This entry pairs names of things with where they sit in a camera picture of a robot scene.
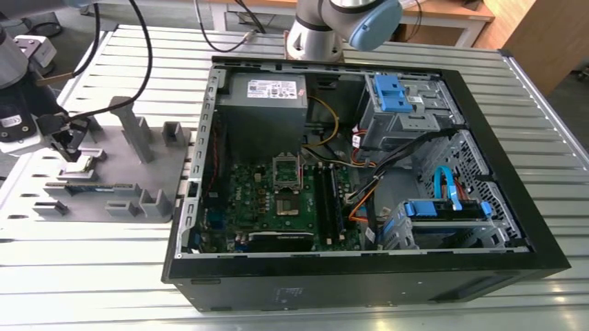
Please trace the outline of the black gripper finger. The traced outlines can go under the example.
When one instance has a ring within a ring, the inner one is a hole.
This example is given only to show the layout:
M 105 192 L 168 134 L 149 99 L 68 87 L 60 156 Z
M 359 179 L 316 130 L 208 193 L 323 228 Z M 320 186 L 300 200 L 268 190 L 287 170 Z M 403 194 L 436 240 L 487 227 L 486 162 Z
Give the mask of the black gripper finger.
M 68 148 L 77 148 L 81 144 L 86 131 L 90 126 L 90 120 L 89 119 L 76 119 L 69 123 L 69 136 L 70 141 L 68 143 Z
M 78 131 L 65 130 L 50 135 L 50 147 L 66 162 L 78 160 Z

